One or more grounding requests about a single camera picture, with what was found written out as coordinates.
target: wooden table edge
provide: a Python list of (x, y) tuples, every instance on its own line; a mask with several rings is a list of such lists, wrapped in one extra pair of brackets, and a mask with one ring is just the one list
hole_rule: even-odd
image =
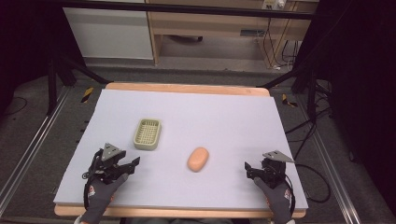
[[(56, 204), (55, 214), (61, 217), (79, 216), (85, 212), (82, 205)], [(293, 218), (305, 216), (305, 209), (295, 209)], [(138, 208), (109, 206), (104, 213), (106, 217), (211, 217), (211, 218), (268, 218), (271, 210), (213, 210), (213, 209), (180, 209), (180, 208)]]
[(127, 83), (111, 82), (106, 85), (107, 90), (123, 91), (164, 91), (180, 93), (206, 93), (206, 94), (230, 94), (270, 96), (265, 88), (243, 86), (211, 86), (211, 85), (186, 85), (186, 84), (160, 84), (160, 83)]

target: gray glove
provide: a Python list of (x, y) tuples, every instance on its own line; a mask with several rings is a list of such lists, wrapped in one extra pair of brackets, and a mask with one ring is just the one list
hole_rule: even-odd
[(254, 178), (254, 183), (264, 192), (267, 202), (274, 213), (275, 224), (284, 224), (291, 220), (290, 190), (285, 183), (270, 189), (259, 177)]
[(128, 174), (123, 174), (114, 183), (108, 185), (99, 179), (94, 179), (91, 183), (88, 196), (90, 203), (87, 211), (82, 215), (81, 221), (90, 224), (99, 223), (103, 213), (111, 202), (111, 197), (127, 179)]

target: person's arm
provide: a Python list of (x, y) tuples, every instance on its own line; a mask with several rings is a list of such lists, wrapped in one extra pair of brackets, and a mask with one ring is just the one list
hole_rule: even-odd
[(294, 224), (290, 213), (290, 190), (285, 183), (269, 188), (261, 178), (255, 177), (254, 183), (264, 192), (267, 203), (274, 213), (275, 224)]
[(87, 211), (76, 219), (75, 224), (98, 224), (111, 202), (111, 197), (127, 179), (128, 174), (123, 174), (114, 183), (108, 185), (99, 179), (94, 179), (88, 195)]

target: small basket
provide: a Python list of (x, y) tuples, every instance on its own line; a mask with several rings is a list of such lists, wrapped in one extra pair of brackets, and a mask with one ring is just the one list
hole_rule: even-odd
[(160, 139), (161, 122), (157, 119), (141, 119), (134, 134), (134, 147), (153, 150)]

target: white board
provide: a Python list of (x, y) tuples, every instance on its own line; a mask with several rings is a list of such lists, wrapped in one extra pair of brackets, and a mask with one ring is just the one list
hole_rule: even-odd
[[(158, 147), (134, 148), (143, 118), (162, 121)], [(135, 173), (116, 192), (112, 205), (156, 208), (263, 209), (263, 193), (247, 179), (244, 162), (261, 168), (262, 153), (291, 157), (272, 97), (103, 90), (92, 119), (64, 174), (54, 202), (83, 204), (81, 175), (93, 154), (108, 142), (126, 150), (119, 164), (141, 157)], [(187, 167), (197, 147), (209, 151), (205, 167)], [(307, 208), (294, 164), (287, 163), (296, 209)]]

